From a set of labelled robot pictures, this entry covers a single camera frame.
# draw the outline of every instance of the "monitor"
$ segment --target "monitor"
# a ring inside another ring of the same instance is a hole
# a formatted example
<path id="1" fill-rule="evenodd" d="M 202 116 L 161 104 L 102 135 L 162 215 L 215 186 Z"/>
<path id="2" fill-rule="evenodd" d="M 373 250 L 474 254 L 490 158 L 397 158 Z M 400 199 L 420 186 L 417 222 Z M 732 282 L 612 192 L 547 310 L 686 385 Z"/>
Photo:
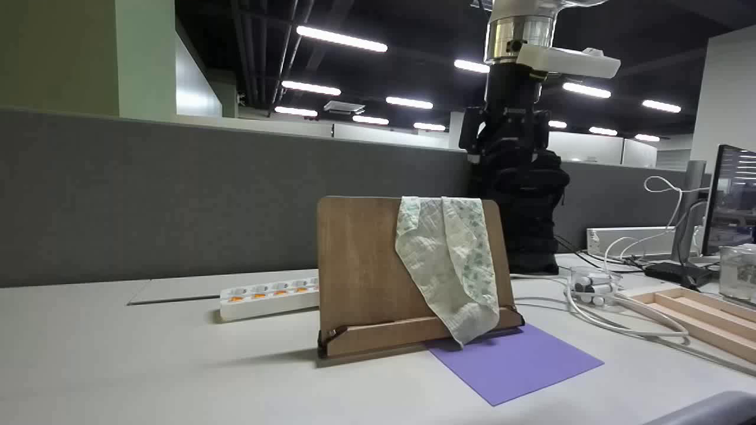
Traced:
<path id="1" fill-rule="evenodd" d="M 718 148 L 710 178 L 705 255 L 756 244 L 756 151 Z"/>

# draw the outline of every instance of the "partition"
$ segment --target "partition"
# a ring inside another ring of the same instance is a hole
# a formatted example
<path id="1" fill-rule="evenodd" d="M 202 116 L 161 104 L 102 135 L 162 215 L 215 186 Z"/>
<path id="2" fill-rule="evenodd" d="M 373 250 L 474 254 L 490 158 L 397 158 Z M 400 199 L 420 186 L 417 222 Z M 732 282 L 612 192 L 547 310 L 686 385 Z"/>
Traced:
<path id="1" fill-rule="evenodd" d="M 461 151 L 0 111 L 0 286 L 316 266 L 321 197 L 461 197 Z M 566 165 L 558 235 L 661 224 L 645 171 Z"/>

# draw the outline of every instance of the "wooden book stand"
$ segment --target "wooden book stand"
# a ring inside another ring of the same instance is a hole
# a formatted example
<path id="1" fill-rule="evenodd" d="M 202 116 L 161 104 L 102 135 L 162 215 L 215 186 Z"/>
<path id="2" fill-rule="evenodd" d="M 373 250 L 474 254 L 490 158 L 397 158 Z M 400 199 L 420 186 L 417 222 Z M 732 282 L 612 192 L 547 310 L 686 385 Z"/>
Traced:
<path id="1" fill-rule="evenodd" d="M 323 359 L 381 354 L 449 339 L 394 254 L 400 199 L 323 199 L 319 203 L 319 299 Z M 485 201 L 501 321 L 523 327 L 514 310 L 499 205 Z"/>

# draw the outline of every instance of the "white power strip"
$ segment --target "white power strip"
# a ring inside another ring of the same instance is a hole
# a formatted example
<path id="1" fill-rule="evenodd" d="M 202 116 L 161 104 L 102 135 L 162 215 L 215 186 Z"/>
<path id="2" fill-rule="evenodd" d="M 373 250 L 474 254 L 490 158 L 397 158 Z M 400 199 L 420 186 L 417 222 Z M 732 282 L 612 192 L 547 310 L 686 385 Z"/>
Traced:
<path id="1" fill-rule="evenodd" d="M 319 307 L 319 280 L 273 282 L 219 293 L 219 320 L 241 321 Z"/>
<path id="2" fill-rule="evenodd" d="M 705 230 L 697 228 L 692 237 L 689 254 L 701 254 Z M 592 228 L 585 230 L 585 250 L 592 258 L 605 258 L 608 249 L 616 244 L 612 258 L 668 258 L 675 240 L 673 228 Z"/>

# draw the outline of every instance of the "purple paper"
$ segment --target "purple paper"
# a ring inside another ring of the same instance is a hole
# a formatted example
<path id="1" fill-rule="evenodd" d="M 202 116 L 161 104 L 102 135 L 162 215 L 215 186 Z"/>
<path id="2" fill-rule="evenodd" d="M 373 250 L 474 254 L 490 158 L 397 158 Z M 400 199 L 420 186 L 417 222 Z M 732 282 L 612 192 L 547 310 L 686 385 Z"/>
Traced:
<path id="1" fill-rule="evenodd" d="M 601 359 L 534 327 L 523 327 L 519 330 L 472 342 L 465 351 L 452 341 L 433 342 L 430 353 L 492 407 L 603 367 Z"/>

